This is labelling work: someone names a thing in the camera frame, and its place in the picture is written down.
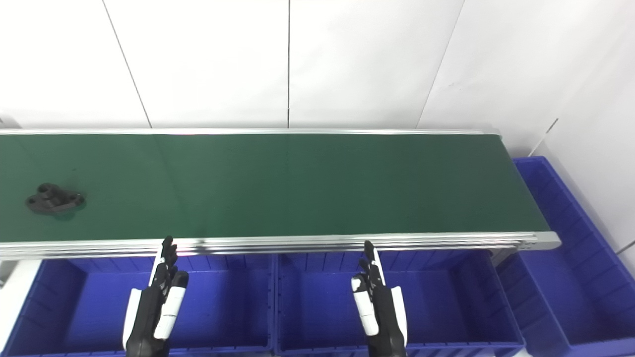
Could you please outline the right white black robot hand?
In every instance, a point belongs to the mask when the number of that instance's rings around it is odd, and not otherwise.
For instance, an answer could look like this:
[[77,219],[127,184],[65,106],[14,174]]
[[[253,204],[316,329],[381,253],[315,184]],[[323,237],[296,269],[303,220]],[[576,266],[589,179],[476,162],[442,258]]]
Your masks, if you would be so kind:
[[362,272],[351,278],[352,295],[367,337],[370,357],[405,357],[407,318],[401,287],[385,284],[379,253],[371,241],[364,243]]

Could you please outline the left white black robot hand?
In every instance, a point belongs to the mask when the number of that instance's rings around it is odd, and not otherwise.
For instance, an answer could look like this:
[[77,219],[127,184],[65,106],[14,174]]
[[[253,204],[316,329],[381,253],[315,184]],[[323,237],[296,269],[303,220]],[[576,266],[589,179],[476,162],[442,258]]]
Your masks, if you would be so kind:
[[157,249],[149,284],[132,289],[128,299],[122,345],[127,357],[167,357],[189,273],[179,270],[177,245],[166,237]]

